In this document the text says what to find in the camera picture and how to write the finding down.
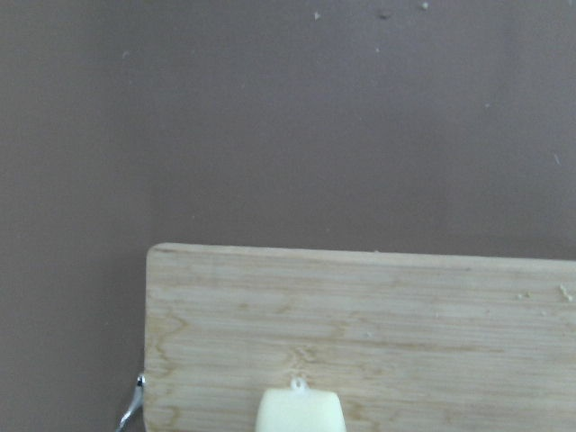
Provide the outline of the wooden cutting board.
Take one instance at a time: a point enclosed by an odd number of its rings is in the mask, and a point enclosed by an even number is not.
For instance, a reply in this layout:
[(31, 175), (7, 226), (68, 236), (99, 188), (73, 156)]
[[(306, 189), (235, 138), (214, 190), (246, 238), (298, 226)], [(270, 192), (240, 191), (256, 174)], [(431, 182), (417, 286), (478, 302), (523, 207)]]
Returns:
[(269, 388), (335, 392), (350, 431), (572, 431), (572, 261), (161, 243), (148, 431), (251, 431)]

